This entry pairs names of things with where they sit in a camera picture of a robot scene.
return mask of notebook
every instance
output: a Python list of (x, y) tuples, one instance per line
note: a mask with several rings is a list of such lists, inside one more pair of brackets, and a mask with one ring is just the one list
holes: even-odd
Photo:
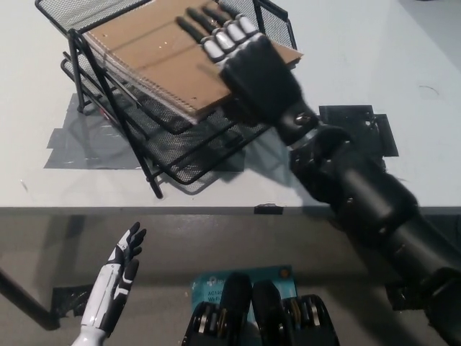
[[(204, 5), (218, 8), (214, 1), (155, 0), (85, 36), (103, 67), (191, 123), (198, 123), (231, 95), (220, 80), (218, 68), (174, 21), (176, 16), (190, 19), (185, 14), (187, 7), (199, 9)], [(286, 63), (302, 56), (273, 44)]]

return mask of white robotic hand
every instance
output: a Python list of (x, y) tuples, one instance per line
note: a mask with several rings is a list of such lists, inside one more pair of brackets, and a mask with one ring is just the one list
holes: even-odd
[(139, 229), (137, 222), (126, 231), (99, 271), (73, 346), (100, 346), (114, 331), (139, 267), (134, 257), (141, 253), (146, 235)]

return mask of black mesh tray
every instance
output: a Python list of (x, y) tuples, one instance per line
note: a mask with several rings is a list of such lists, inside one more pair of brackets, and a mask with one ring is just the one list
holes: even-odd
[[(66, 35), (70, 29), (87, 32), (108, 19), (118, 17), (147, 2), (146, 0), (37, 0), (35, 3), (37, 8)], [(280, 8), (268, 1), (224, 0), (224, 2), (247, 14), (255, 24), (258, 24), (261, 31), (274, 41), (295, 48), (286, 12)], [(193, 126), (175, 111), (125, 81), (120, 81), (118, 89), (136, 102), (137, 107), (147, 116), (172, 134), (183, 133)]]
[[(79, 62), (84, 93), (116, 122), (107, 99), (101, 96), (101, 86), (88, 61), (84, 56), (79, 56)], [(66, 55), (61, 68), (73, 79), (69, 56)], [(237, 125), (226, 118), (222, 110), (218, 110), (182, 134), (172, 135), (114, 88), (114, 84), (109, 86), (114, 90), (118, 106), (127, 114), (130, 131), (143, 155), (183, 185), (199, 179), (268, 128), (263, 125), (254, 128)]]
[[(221, 0), (258, 25), (261, 32), (281, 45), (296, 48), (287, 12), (267, 0)], [(156, 177), (165, 172), (184, 186), (183, 191), (203, 188), (215, 179), (211, 172), (229, 156), (268, 129), (253, 128), (229, 120), (223, 108), (198, 125), (98, 66), (83, 34), (98, 25), (142, 6), (148, 0), (36, 0), (37, 8), (68, 38), (70, 55), (61, 64), (74, 80), (79, 110), (93, 104), (127, 138), (157, 197)]]

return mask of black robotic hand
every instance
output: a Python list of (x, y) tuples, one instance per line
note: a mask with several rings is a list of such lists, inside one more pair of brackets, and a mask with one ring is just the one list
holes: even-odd
[(176, 22), (220, 68), (221, 79), (246, 111), (245, 117), (274, 126), (284, 143), (292, 145), (317, 126), (316, 114), (305, 104), (300, 85), (269, 38), (242, 14), (222, 4), (220, 8), (187, 9), (209, 36), (183, 17)]

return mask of table leg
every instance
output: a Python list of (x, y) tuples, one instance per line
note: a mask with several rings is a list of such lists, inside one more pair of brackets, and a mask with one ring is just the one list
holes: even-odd
[(18, 309), (33, 319), (43, 329), (59, 328), (59, 319), (45, 310), (22, 287), (0, 270), (0, 294), (11, 301)]

